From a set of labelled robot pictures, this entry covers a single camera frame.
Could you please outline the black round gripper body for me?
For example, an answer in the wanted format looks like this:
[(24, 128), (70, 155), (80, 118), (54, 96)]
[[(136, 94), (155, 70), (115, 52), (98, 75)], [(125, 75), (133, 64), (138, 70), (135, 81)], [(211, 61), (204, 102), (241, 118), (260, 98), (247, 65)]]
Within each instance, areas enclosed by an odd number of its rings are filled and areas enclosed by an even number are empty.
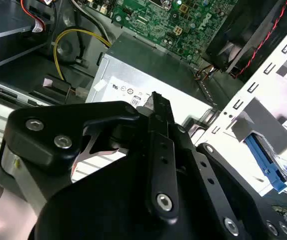
[(211, 146), (175, 125), (60, 190), (36, 240), (287, 240), (287, 222)]

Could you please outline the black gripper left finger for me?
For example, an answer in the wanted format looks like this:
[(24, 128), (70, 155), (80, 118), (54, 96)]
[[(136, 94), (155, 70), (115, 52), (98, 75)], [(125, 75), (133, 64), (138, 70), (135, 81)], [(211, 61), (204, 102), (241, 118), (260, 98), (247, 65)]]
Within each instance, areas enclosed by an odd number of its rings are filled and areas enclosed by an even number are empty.
[(143, 212), (175, 221), (179, 194), (169, 100), (142, 110), (124, 101), (22, 108), (8, 117), (0, 167), (36, 214)]

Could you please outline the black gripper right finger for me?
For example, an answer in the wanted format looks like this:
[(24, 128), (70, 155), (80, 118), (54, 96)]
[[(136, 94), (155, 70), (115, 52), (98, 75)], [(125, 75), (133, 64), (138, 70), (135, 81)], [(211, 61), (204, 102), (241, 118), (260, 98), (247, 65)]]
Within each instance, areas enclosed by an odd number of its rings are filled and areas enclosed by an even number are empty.
[(219, 237), (287, 237), (287, 223), (214, 149), (195, 147), (178, 124), (169, 126), (175, 151), (201, 190)]

